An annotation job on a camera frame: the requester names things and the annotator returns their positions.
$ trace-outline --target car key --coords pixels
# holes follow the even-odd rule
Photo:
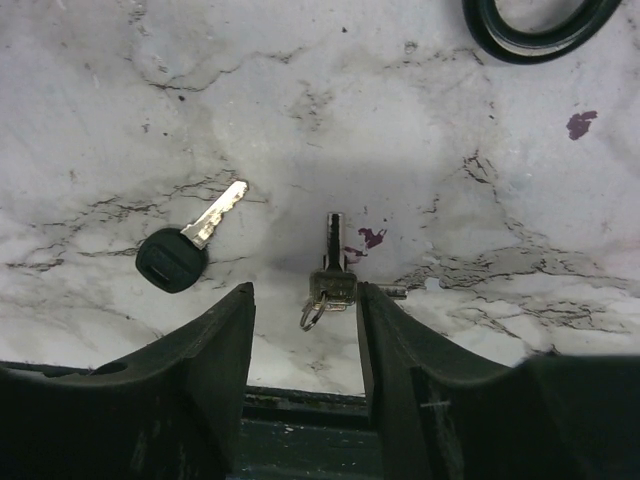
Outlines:
[[[224,213],[244,197],[247,182],[236,181],[193,224],[163,228],[140,246],[136,268],[156,287],[178,293],[196,283],[209,263],[204,249]]]
[[[312,329],[325,311],[343,312],[356,301],[358,278],[347,271],[344,254],[344,216],[330,213],[327,223],[327,254],[323,268],[309,277],[309,301],[300,319],[304,331]],[[312,310],[318,313],[307,323]]]

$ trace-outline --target black rubber ring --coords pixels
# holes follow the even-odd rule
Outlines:
[[[511,28],[500,16],[495,0],[462,0],[471,35],[490,55],[508,63],[548,62],[575,50],[595,35],[622,0],[584,0],[557,27],[527,33]]]

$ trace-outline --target key blade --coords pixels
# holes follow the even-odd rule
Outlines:
[[[343,213],[331,212],[327,215],[327,254],[324,256],[323,268],[347,271]]]
[[[248,190],[249,184],[247,182],[241,180],[234,182],[195,223],[190,223],[180,233],[202,250],[213,235],[215,228],[222,221],[222,216],[231,210]]]

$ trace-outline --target key ring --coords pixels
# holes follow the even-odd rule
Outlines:
[[[313,302],[311,301],[311,299],[309,299],[307,304],[304,306],[304,309],[302,310],[302,318],[300,319],[300,328],[305,332],[308,332],[313,327],[315,327],[316,323],[318,323],[318,320],[320,320],[320,317],[322,317],[322,314],[326,310],[328,304],[329,304],[329,295],[327,295],[327,292],[322,292],[322,299],[320,300],[320,309],[318,310],[318,313],[314,315],[311,321],[307,323],[307,319],[309,318],[309,315],[313,310]]]

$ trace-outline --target white marble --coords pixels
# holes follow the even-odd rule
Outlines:
[[[474,352],[640,353],[638,24],[518,67],[449,0],[0,0],[0,358],[95,367],[253,281],[249,382],[362,393],[353,309],[297,326],[330,210],[360,278]],[[206,278],[148,284],[140,242],[236,176]]]

